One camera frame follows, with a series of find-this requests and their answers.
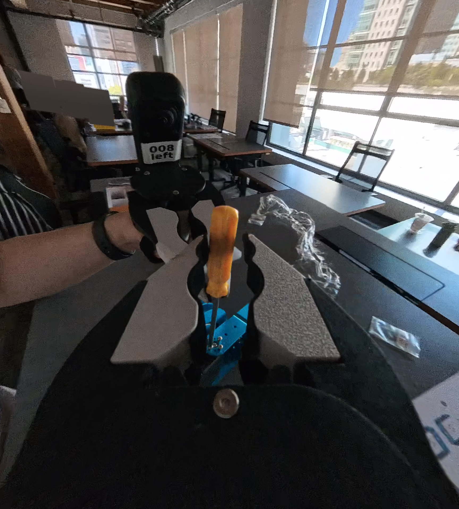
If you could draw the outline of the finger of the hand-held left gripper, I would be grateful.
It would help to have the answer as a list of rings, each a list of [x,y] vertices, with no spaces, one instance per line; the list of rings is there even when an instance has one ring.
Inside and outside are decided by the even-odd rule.
[[[160,207],[148,209],[146,214],[157,239],[156,252],[164,263],[168,263],[188,245],[177,230],[179,217],[176,212]]]
[[[200,200],[192,207],[190,211],[191,238],[195,239],[202,235],[207,235],[209,238],[214,207],[212,200]]]

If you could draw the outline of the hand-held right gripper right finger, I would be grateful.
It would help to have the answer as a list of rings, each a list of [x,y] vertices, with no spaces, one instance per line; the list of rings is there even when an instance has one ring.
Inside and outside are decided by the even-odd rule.
[[[244,234],[243,245],[252,292],[243,358],[264,365],[339,362],[304,276],[256,236]]]

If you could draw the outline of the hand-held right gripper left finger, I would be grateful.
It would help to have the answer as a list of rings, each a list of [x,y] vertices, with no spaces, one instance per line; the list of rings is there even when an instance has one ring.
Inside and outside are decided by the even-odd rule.
[[[188,368],[191,344],[206,345],[200,294],[206,287],[207,235],[194,239],[146,281],[116,346],[114,365]]]

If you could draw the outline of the orange-handled screwdriver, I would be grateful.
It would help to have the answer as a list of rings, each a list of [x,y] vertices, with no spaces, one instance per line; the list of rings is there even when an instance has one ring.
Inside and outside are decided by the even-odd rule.
[[[230,206],[214,207],[209,230],[206,294],[213,304],[207,347],[213,349],[220,299],[229,294],[233,249],[238,228],[239,213]]]

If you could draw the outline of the blue metal toy robot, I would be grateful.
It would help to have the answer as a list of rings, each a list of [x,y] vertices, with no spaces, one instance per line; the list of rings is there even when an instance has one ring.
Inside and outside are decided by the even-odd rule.
[[[206,354],[210,361],[202,370],[200,386],[241,383],[238,365],[246,339],[249,304],[231,317],[227,317],[224,310],[217,309],[213,336],[210,336],[213,304],[204,303],[202,308],[207,332]]]

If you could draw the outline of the person's left forearm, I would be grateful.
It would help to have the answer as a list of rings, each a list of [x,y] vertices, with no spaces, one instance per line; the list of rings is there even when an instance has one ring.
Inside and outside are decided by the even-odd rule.
[[[51,296],[112,263],[91,223],[0,241],[0,308]]]

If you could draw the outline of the dark grey desk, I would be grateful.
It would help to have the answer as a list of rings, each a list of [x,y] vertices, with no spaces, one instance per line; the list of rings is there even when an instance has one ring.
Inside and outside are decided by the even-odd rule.
[[[259,206],[259,198],[275,195],[290,208],[308,213],[315,221],[315,232],[326,239],[323,231],[344,227],[363,238],[362,251],[393,252],[387,259],[391,269],[399,260],[417,271],[430,275],[444,285],[438,293],[431,289],[416,290],[405,297],[360,268],[332,247],[321,242],[319,250],[327,264],[339,275],[341,288],[336,302],[362,328],[368,329],[373,316],[417,337],[421,351],[414,358],[383,341],[378,344],[411,398],[427,391],[459,372],[459,276],[437,268],[429,261],[420,262],[413,254],[392,247],[366,226],[348,219],[321,202],[294,189],[256,194],[229,200],[239,210],[243,230],[239,230],[237,247],[242,248],[242,233],[250,232],[289,263],[295,262],[294,233],[276,217],[268,217],[262,226],[250,225],[248,218]],[[79,342],[140,281],[147,279],[163,263],[150,262],[141,251],[126,260],[114,262],[89,279],[35,303],[28,331],[19,379],[16,406],[32,415],[52,380]]]

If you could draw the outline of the grey desk wooden edge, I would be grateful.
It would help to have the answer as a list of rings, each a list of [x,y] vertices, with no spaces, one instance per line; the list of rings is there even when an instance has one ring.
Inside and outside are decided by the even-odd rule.
[[[240,170],[240,174],[270,191],[296,190],[345,216],[377,210],[386,205],[384,200],[293,164],[245,168]]]
[[[137,164],[134,138],[130,135],[93,136],[85,140],[88,166]]]
[[[230,134],[188,134],[187,137],[203,152],[222,158],[246,155],[261,156],[272,153],[272,149],[265,145]]]

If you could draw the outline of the pale teal desk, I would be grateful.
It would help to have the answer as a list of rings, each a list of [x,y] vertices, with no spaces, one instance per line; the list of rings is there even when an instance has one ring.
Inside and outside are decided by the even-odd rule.
[[[455,231],[440,249],[435,249],[431,246],[433,238],[440,230],[442,223],[447,221],[447,219],[443,219],[441,225],[431,222],[417,234],[409,232],[412,219],[386,226],[377,232],[421,257],[429,259],[444,269],[459,275],[459,252],[455,250],[459,234]]]

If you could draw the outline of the person's left hand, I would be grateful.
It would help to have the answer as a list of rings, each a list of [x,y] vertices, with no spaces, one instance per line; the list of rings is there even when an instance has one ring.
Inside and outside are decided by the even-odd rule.
[[[135,252],[144,237],[129,211],[108,214],[104,220],[104,228],[110,243],[125,253]]]

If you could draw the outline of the cardboard box white foam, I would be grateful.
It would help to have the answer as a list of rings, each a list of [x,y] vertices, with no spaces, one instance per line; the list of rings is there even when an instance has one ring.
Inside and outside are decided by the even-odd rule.
[[[133,189],[131,186],[112,186],[105,189],[106,203],[109,212],[128,212],[128,193]]]

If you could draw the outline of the black wristband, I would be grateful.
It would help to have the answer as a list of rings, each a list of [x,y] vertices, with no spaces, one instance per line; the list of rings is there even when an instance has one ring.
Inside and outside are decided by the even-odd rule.
[[[99,251],[112,262],[124,260],[126,258],[130,258],[134,253],[133,251],[124,251],[117,247],[111,239],[106,231],[105,221],[107,218],[118,214],[116,211],[110,211],[100,217],[92,223],[92,235],[93,240],[98,247]]]

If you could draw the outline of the crumpled clear plastic wrap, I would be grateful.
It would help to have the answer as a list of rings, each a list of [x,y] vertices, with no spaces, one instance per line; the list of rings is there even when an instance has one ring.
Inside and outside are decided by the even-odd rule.
[[[315,238],[315,221],[302,211],[289,207],[281,198],[274,194],[260,195],[258,214],[267,218],[276,218],[296,237],[295,251],[297,257],[293,267],[322,289],[326,295],[335,300],[341,289],[340,276],[332,269],[319,248]]]

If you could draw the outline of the beige fuzzy jacket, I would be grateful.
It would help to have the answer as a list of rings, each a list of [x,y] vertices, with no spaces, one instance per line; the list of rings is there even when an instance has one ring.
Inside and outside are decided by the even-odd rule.
[[[65,138],[67,142],[74,146],[85,158],[87,146],[77,119],[61,113],[55,113],[54,123],[61,137]]]

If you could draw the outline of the beige roller blind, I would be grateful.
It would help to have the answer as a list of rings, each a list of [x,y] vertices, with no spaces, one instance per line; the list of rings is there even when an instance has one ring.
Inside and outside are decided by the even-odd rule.
[[[264,120],[299,127],[305,95],[330,1],[277,1],[264,103]]]
[[[226,112],[224,129],[236,131],[241,31],[241,3],[219,15],[219,108]]]

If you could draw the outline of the small paned window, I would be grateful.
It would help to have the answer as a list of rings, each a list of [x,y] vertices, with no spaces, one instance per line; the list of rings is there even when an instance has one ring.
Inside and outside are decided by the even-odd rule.
[[[57,20],[56,26],[74,81],[125,96],[128,75],[139,71],[133,34],[78,21]]]

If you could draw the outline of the plastic cup with straw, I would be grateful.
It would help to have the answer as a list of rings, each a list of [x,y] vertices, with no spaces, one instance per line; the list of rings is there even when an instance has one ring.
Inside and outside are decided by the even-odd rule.
[[[417,234],[420,232],[426,225],[430,224],[434,221],[434,217],[426,212],[425,209],[414,214],[411,225],[409,227],[409,232],[412,234]]]

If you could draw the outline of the black bottle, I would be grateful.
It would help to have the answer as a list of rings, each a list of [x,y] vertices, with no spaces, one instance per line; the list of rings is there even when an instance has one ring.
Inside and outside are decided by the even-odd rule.
[[[442,223],[440,230],[433,238],[431,242],[431,246],[435,249],[440,249],[450,238],[450,236],[455,232],[457,227],[457,223],[452,221],[445,221]]]

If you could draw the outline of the large window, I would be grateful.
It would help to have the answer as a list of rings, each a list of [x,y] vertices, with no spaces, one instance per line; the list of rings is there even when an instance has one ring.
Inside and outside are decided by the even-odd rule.
[[[459,211],[459,1],[330,1],[300,125],[272,146],[339,169],[394,150],[379,183]]]

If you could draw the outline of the wooden post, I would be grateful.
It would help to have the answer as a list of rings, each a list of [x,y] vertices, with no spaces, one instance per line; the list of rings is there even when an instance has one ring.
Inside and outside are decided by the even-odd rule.
[[[54,201],[59,195],[35,138],[0,65],[0,98],[4,98],[12,114],[0,113],[0,145],[15,171],[33,190]]]

